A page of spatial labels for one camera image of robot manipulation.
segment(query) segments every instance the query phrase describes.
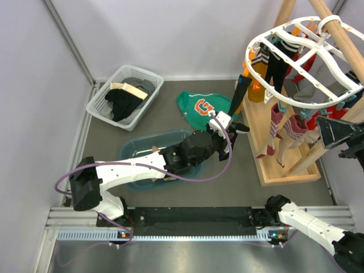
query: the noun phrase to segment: red clothing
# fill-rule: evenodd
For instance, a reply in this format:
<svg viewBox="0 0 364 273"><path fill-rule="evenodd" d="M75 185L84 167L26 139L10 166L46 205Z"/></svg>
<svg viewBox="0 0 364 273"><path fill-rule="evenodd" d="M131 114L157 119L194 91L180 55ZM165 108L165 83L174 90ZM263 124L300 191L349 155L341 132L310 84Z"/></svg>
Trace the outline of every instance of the red clothing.
<svg viewBox="0 0 364 273"><path fill-rule="evenodd" d="M336 110L336 105L334 106L330 106L327 108L327 112L330 113L327 115L327 117L329 118L333 118L333 119L341 119L346 112L348 112L346 109L341 109L341 110ZM314 130L316 127L316 117L321 115L320 111L318 111L315 115L313 115L313 117L307 122L307 127L309 130Z"/></svg>

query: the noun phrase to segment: plastic basket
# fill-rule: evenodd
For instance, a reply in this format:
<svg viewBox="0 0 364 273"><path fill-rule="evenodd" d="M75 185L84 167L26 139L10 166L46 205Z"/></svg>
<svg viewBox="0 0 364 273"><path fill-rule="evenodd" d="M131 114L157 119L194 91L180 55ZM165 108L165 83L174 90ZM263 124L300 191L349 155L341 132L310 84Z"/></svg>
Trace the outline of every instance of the plastic basket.
<svg viewBox="0 0 364 273"><path fill-rule="evenodd" d="M110 83L112 82L122 82L124 78L136 77L142 80L148 80L153 83L155 90L153 94L148 98L147 102L143 105L138 115L129 123L125 124L122 121L115 122L111 119L105 118L101 115L102 110L106 106L107 100L105 100L106 94L110 91ZM146 113L148 108L151 106L156 96L159 93L160 87L162 86L164 80L161 76L147 71L145 69L134 67L132 65L123 65L120 67L109 80L103 85L103 87L96 93L96 95L87 104L86 111L90 113L95 118L105 121L111 125L120 127L127 131L133 131L140 119Z"/></svg>

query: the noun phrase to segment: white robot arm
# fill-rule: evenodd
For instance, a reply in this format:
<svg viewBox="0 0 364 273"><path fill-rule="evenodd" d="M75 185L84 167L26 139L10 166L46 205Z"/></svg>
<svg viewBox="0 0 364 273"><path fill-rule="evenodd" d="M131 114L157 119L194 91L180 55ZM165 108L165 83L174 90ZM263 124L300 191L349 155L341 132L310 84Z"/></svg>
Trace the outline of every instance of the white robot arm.
<svg viewBox="0 0 364 273"><path fill-rule="evenodd" d="M329 225L299 209L294 202L282 195L268 199L264 217L264 225L283 223L315 240L334 256L345 272L364 272L364 234L354 234Z"/></svg>
<svg viewBox="0 0 364 273"><path fill-rule="evenodd" d="M231 116L219 112L209 121L206 131L197 130L177 145L147 156L107 162L103 166L80 170L69 178L73 208L77 211L94 209L114 220L124 215L125 204L119 197L109 193L108 189L142 179L164 178L167 172L171 175L182 175L191 167L210 158L215 152L226 153L225 134L247 132L248 127L234 123ZM102 164L89 157L83 159L78 167L98 163Z"/></svg>

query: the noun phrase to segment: clothespin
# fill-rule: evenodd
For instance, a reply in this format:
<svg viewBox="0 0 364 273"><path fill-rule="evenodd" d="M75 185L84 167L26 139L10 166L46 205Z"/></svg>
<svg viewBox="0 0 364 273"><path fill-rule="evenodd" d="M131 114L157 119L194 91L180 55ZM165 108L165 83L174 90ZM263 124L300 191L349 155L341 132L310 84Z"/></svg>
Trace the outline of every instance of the clothespin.
<svg viewBox="0 0 364 273"><path fill-rule="evenodd" d="M271 43L272 44L276 44L276 43L278 43L281 40L282 39L280 37L274 36L273 38L271 38ZM263 50L267 50L267 45L264 45Z"/></svg>
<svg viewBox="0 0 364 273"><path fill-rule="evenodd" d="M285 115L286 112L287 112L287 110L288 110L288 105L287 106L283 106L282 103L281 103L281 101L278 101L278 110L280 112L282 112L283 115Z"/></svg>
<svg viewBox="0 0 364 273"><path fill-rule="evenodd" d="M295 29L292 31L292 35L297 36L300 32L301 30L298 27L295 27Z"/></svg>
<svg viewBox="0 0 364 273"><path fill-rule="evenodd" d="M253 82L253 90L260 89L259 81L257 79L254 79Z"/></svg>
<svg viewBox="0 0 364 273"><path fill-rule="evenodd" d="M329 114L332 114L332 112L328 112L326 109L320 109L320 114L321 115L329 115Z"/></svg>
<svg viewBox="0 0 364 273"><path fill-rule="evenodd" d="M300 119L304 121L309 117L311 110L310 109L303 109L303 111L300 112Z"/></svg>
<svg viewBox="0 0 364 273"><path fill-rule="evenodd" d="M341 101L339 102L337 105L336 105L336 110L340 111L345 105L345 102L344 101Z"/></svg>

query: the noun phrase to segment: purple cable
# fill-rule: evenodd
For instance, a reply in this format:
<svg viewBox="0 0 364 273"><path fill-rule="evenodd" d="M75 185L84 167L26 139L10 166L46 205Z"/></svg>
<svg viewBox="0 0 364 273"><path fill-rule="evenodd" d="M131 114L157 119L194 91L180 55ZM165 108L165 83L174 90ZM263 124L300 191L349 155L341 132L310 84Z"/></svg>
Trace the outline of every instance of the purple cable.
<svg viewBox="0 0 364 273"><path fill-rule="evenodd" d="M231 141L230 141L228 132L226 132L226 130L224 129L224 127L221 125L220 121L215 116L212 115L211 117L216 121L216 123L222 129L222 132L224 133L224 136L225 136L226 141L227 141L227 146L229 147L229 157L227 159L227 163L225 164L223 170L221 172L219 172L218 174L216 174L216 175L214 175L212 177L209 177L209 178L204 178L204 179L192 179L192 178L187 178L187 177L182 177L182 176L179 176L179 175L175 175L174 173L167 172L167 171L165 171L163 169L160 169L160 168L157 168L157 167L148 165L148 164L136 163L135 165L136 166L139 166L139 167L145 167L145 168L154 169L156 171L159 171L161 173L164 173L165 175L168 175L168 176L171 176L171 177L180 179L180 180L188 181L188 182L207 182L207 181L211 181L211 180L214 180L214 179L218 178L220 175L222 175L228 169L228 167L229 167L229 165L231 163L231 160L233 158L233 148L231 146ZM131 163L128 163L128 162L99 162L99 163L92 163L92 164L87 164L87 165L83 165L83 166L77 167L73 171L70 171L70 172L62 175L57 180L57 182L55 184L55 190L56 190L56 192L59 192L59 193L65 194L65 195L71 195L70 192L65 192L65 191L62 191L62 190L60 190L58 188L58 185L64 179L66 179L67 177L69 177L70 175L73 175L74 173L76 173L78 171L82 171L83 169L92 168L92 167L98 167L98 166L112 166L112 165L131 166Z"/></svg>
<svg viewBox="0 0 364 273"><path fill-rule="evenodd" d="M100 216L100 217L102 217L103 219L105 219L107 222L109 222L109 223L111 223L111 224L113 224L114 226L117 226L117 227L119 227L119 228L122 228L123 230L125 230L125 231L127 231L129 234L130 234L130 239L127 241L127 242L125 242L124 244L122 244L122 245L120 245L121 247L124 247L124 246L126 246L126 245L128 245L130 242L131 242L131 240L133 240L133 238L134 238L134 235L133 235L133 232L130 230L130 229L127 229L126 227L124 227L124 226L122 226L122 225L120 225L120 224L118 224L118 223L116 223L115 221L113 221L113 220L110 220L110 219L108 219L104 214L102 214L102 213L98 213L98 215ZM92 249L92 248L94 248L94 247L96 247L96 246L101 246L101 245L108 245L109 243L108 242L99 242L99 243L95 243L95 244L93 244L93 245L91 245L91 246L89 246L89 247L87 247L86 249L84 249L83 251L81 251L80 253L78 253L73 259L71 259L71 260L69 260L67 263L64 263L64 264L61 264L61 262L60 262L60 254L59 254L59 251L57 252L57 262L58 262L58 265L60 266L60 267L66 267L66 266L69 266L71 263L73 263L78 257L80 257L80 256L82 256L82 255L85 255L86 254L86 252L87 251L89 251L90 249Z"/></svg>

